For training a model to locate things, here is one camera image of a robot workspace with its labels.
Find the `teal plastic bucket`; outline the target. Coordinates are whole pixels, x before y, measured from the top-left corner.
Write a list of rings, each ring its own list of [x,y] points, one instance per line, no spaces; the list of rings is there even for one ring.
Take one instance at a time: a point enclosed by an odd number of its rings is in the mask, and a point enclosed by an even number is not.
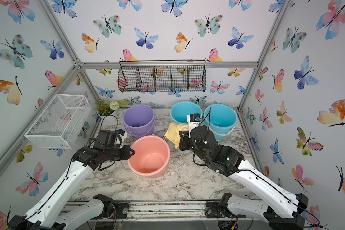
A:
[[[174,104],[170,110],[170,117],[177,124],[187,124],[186,118],[191,114],[200,114],[202,116],[202,108],[196,103],[183,101]]]
[[[223,104],[213,104],[203,113],[205,125],[213,132],[216,140],[229,136],[235,129],[239,119],[237,112]]]

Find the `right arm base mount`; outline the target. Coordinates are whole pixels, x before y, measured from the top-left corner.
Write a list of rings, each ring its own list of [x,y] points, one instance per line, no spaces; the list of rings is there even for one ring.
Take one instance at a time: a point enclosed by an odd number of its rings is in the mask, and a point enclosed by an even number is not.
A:
[[[223,218],[246,218],[245,215],[235,215],[228,209],[228,203],[222,202],[206,202],[204,215],[209,219],[223,219]]]

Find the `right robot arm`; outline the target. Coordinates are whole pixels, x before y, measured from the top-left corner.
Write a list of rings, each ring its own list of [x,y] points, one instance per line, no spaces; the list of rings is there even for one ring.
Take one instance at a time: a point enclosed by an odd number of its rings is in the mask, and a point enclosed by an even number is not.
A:
[[[191,150],[194,157],[203,161],[202,166],[241,183],[259,196],[255,200],[226,193],[213,213],[244,215],[267,223],[273,230],[303,230],[319,225],[319,221],[306,224],[302,214],[311,212],[304,194],[291,193],[275,184],[237,150],[219,144],[206,126],[180,131],[179,135],[180,150]]]

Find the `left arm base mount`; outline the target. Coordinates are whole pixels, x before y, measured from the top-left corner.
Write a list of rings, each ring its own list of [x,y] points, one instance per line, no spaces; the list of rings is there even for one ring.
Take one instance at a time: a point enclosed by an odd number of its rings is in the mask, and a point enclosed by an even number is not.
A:
[[[127,219],[129,213],[129,203],[108,203],[102,208],[101,214],[92,220],[123,220]]]

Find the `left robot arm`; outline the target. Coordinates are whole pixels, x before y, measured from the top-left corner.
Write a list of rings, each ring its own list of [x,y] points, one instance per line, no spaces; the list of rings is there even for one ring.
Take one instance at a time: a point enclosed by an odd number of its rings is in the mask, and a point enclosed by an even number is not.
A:
[[[104,151],[83,147],[72,157],[71,162],[53,187],[43,198],[23,216],[13,216],[9,221],[9,230],[74,230],[93,218],[117,221],[117,208],[113,199],[97,194],[85,205],[71,212],[60,212],[74,194],[79,185],[95,170],[102,171],[102,164],[107,161],[125,161],[135,151],[128,145],[106,148]]]

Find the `yellow microfiber cloth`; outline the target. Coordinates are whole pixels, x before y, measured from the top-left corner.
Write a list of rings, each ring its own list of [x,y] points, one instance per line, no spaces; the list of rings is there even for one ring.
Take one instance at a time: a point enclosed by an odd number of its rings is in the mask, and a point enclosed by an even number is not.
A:
[[[165,133],[165,137],[175,145],[176,149],[178,148],[180,143],[180,131],[188,131],[188,124],[177,124],[172,122],[169,125],[167,132]]]

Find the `pink plastic bucket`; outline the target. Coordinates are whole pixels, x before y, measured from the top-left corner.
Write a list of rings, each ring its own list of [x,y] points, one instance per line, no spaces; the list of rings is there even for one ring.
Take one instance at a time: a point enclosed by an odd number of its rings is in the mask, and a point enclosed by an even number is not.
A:
[[[155,179],[161,177],[169,163],[171,151],[167,142],[154,135],[136,140],[131,149],[135,154],[127,160],[136,177]]]

